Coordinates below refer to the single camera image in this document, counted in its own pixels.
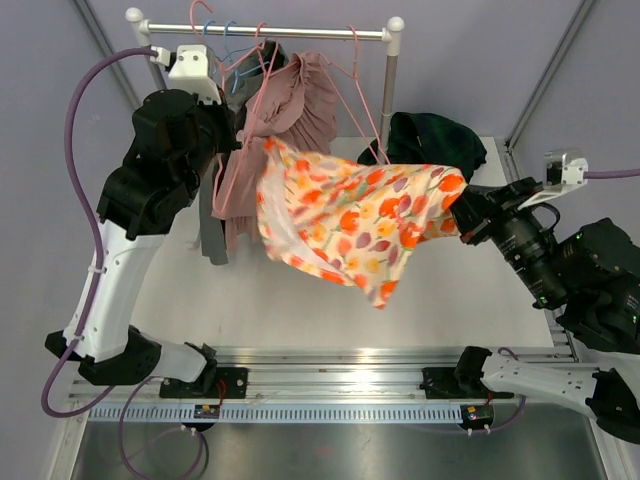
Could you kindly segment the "pink hanger of floral skirt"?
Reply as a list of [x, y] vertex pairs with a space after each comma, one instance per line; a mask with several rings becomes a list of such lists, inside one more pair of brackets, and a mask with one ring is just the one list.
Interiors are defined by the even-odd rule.
[[[209, 17], [202, 26], [196, 25], [196, 10], [201, 7], [208, 14]], [[189, 24], [192, 33], [195, 35], [198, 42], [204, 45], [208, 53], [213, 57], [213, 73], [220, 74], [222, 78], [225, 78], [229, 71], [237, 68], [239, 63], [243, 61], [249, 54], [256, 50], [256, 46], [248, 46], [244, 48], [231, 49], [227, 40], [229, 34], [229, 28], [235, 25], [234, 21], [227, 22], [223, 27], [223, 40], [222, 50], [216, 49], [207, 40], [208, 28], [216, 24], [213, 18], [214, 10], [206, 2], [202, 0], [193, 0], [189, 6]]]

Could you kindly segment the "dark green plaid skirt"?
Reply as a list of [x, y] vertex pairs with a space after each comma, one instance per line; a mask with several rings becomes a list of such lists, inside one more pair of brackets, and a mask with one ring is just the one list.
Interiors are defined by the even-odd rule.
[[392, 164], [434, 164], [459, 169], [467, 182], [486, 163], [487, 151], [470, 128], [434, 113], [396, 112], [386, 154]]

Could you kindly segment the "orange floral skirt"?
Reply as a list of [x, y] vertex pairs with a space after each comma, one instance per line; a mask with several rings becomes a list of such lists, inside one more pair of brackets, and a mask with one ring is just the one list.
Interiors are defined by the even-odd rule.
[[419, 244], [459, 233], [450, 208], [468, 183], [455, 167], [365, 166], [275, 137], [264, 150], [256, 204], [269, 258], [356, 287], [378, 309]]

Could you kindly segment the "pink wire hanger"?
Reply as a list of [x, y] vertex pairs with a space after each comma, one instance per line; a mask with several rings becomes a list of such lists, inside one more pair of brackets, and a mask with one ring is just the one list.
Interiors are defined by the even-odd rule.
[[352, 74], [351, 77], [354, 81], [356, 90], [359, 94], [362, 106], [364, 108], [364, 112], [367, 116], [367, 119], [369, 121], [369, 124], [371, 126], [372, 132], [374, 133], [374, 137], [377, 141], [377, 152], [374, 154], [376, 161], [379, 164], [390, 164], [390, 160], [387, 156], [386, 151], [383, 149], [382, 147], [382, 139], [380, 136], [380, 132], [378, 130], [378, 128], [376, 127], [376, 123], [373, 120], [373, 115], [371, 114], [370, 108], [369, 108], [369, 103], [366, 99], [366, 95], [364, 93], [364, 91], [362, 90], [362, 86], [360, 83], [360, 78], [359, 78], [359, 53], [360, 53], [360, 44], [359, 44], [359, 36], [356, 32], [356, 28], [349, 24], [347, 26], [347, 28], [351, 31], [352, 37], [353, 37], [353, 43], [354, 43], [354, 54], [353, 54], [353, 64], [352, 64]]

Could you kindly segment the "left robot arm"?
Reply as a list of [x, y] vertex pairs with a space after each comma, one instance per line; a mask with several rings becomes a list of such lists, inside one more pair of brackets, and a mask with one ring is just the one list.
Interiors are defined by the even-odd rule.
[[131, 323], [145, 275], [175, 217], [195, 200], [212, 159], [238, 148], [233, 114], [182, 90], [150, 94], [134, 111], [134, 138], [105, 181], [97, 206], [96, 248], [81, 302], [46, 348], [77, 363], [94, 386], [168, 379], [205, 397], [217, 383], [215, 351], [153, 339]]

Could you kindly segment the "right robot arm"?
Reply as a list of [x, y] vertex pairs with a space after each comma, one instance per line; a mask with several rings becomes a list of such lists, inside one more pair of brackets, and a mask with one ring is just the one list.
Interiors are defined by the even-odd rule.
[[466, 396], [513, 393], [578, 412], [608, 434], [639, 441], [639, 249], [609, 218], [562, 242], [534, 215], [542, 186], [525, 178], [504, 187], [471, 185], [451, 212], [467, 245], [494, 243], [534, 297], [534, 308], [562, 313], [558, 324], [607, 357], [608, 370], [574, 374], [468, 346], [454, 371]]

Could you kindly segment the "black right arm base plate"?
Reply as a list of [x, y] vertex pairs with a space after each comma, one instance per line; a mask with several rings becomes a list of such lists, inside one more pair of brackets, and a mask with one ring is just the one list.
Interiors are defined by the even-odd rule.
[[467, 392], [463, 390], [454, 376], [454, 367], [425, 367], [422, 369], [420, 389], [430, 400], [489, 400], [513, 399], [515, 395], [508, 392], [493, 392], [481, 387], [479, 390]]

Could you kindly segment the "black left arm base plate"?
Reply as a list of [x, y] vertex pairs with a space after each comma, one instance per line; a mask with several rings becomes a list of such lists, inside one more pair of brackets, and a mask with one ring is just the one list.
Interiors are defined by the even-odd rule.
[[242, 367], [210, 367], [194, 382], [165, 379], [159, 396], [163, 399], [245, 399], [248, 374]]

